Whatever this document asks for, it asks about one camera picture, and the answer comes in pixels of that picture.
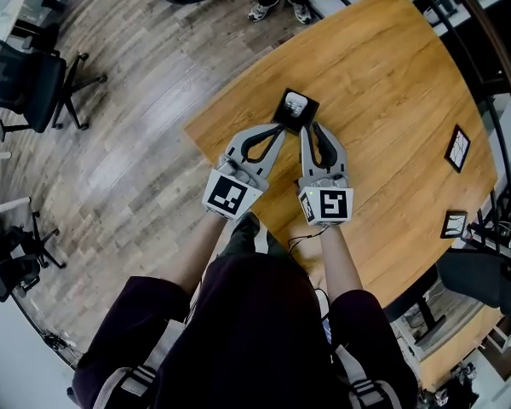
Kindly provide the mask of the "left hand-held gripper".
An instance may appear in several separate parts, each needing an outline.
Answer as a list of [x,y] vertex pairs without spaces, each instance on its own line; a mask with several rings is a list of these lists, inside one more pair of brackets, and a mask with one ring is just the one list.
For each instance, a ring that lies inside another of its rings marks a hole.
[[[243,216],[268,190],[266,178],[285,137],[281,124],[258,124],[238,132],[210,172],[202,200],[204,207],[232,221]],[[271,140],[265,150],[258,158],[251,158],[250,149],[267,138]]]

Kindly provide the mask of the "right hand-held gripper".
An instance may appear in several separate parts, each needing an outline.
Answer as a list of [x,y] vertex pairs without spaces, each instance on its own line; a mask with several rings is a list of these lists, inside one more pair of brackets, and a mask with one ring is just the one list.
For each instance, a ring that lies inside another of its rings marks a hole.
[[348,186],[347,152],[322,124],[313,123],[319,160],[313,156],[310,129],[301,128],[301,172],[298,200],[309,226],[349,222],[353,211],[353,189]]

